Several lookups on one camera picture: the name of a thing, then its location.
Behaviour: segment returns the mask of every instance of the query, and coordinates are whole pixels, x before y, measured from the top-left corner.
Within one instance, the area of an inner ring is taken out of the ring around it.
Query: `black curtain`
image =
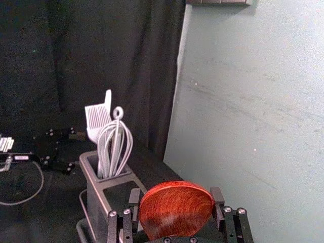
[[[84,106],[102,103],[105,91],[112,89],[112,109],[122,106],[134,137],[163,157],[184,1],[33,0],[2,5],[12,24],[1,35],[3,49],[11,50],[3,61],[10,63],[13,56],[21,60],[5,66],[0,115],[7,121],[2,126],[15,120],[36,127],[79,122],[85,128]],[[17,52],[16,46],[23,50]],[[17,72],[19,65],[23,68]]]

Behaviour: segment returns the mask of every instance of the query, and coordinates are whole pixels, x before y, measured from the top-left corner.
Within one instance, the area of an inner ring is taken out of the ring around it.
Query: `wire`
[[[99,159],[97,176],[99,178],[112,178],[120,175],[131,154],[133,136],[125,123],[121,121],[123,115],[123,109],[116,107],[113,111],[115,120],[105,125],[99,133],[97,144]]]
[[[39,170],[40,176],[42,178],[42,183],[40,184],[40,187],[37,190],[37,192],[34,195],[30,196],[29,198],[24,199],[22,201],[18,201],[18,202],[12,202],[12,203],[10,203],[10,202],[2,202],[2,201],[0,201],[0,205],[3,205],[3,206],[15,206],[15,205],[23,204],[23,203],[25,203],[25,202],[33,199],[34,197],[36,197],[39,194],[39,192],[41,191],[41,189],[44,186],[44,174],[42,172],[41,167],[35,161],[33,161],[32,163],[37,167],[37,169]]]

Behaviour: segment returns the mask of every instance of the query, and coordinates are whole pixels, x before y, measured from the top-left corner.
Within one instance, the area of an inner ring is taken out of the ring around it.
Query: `bolt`
[[[117,214],[116,211],[111,211],[111,212],[109,213],[109,216],[114,217],[114,216],[116,216],[116,214]]]
[[[164,243],[171,243],[171,239],[169,237],[164,238],[163,240]]]
[[[124,210],[124,214],[129,214],[130,212],[131,212],[130,209],[125,209],[125,210]]]
[[[225,207],[224,211],[227,212],[227,213],[232,212],[232,208],[231,207]]]
[[[239,214],[246,214],[247,213],[247,211],[245,209],[242,209],[242,208],[238,209],[237,211],[238,211]]]
[[[190,238],[190,243],[197,243],[197,238],[196,237],[191,237]]]

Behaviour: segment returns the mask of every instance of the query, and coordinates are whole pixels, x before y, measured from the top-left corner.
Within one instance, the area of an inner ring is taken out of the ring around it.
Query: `wooden spoon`
[[[140,202],[139,219],[150,240],[191,236],[209,219],[213,197],[186,181],[170,181],[151,188]]]

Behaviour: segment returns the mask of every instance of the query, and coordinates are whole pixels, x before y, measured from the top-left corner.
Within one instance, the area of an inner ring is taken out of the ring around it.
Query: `gray utensil holder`
[[[127,196],[129,197],[132,188],[140,188],[143,193],[146,193],[146,188],[128,165],[117,177],[98,178],[97,151],[83,153],[79,159],[87,180],[87,189],[79,196],[80,202],[95,242],[107,243],[109,212],[116,210],[120,213],[124,210]],[[87,208],[82,200],[84,192],[87,192]]]

